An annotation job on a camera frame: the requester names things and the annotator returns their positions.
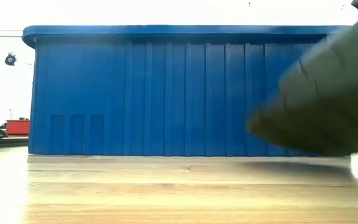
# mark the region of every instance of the blue plastic crate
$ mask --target blue plastic crate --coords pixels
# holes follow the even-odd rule
[[[31,154],[304,156],[247,134],[277,79],[338,26],[32,26]]]

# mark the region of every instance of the red box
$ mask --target red box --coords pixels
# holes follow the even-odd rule
[[[29,120],[9,120],[6,121],[6,132],[8,134],[29,134]]]

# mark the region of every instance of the wooden table surface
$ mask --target wooden table surface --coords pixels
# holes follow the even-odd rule
[[[0,149],[0,223],[358,223],[349,159],[28,156]]]

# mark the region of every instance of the wood grain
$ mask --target wood grain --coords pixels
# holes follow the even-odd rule
[[[0,223],[358,223],[348,159],[28,156],[0,149]]]

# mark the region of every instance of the blue storage bin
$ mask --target blue storage bin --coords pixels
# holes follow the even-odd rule
[[[29,153],[305,156],[245,129],[338,26],[32,26]]]

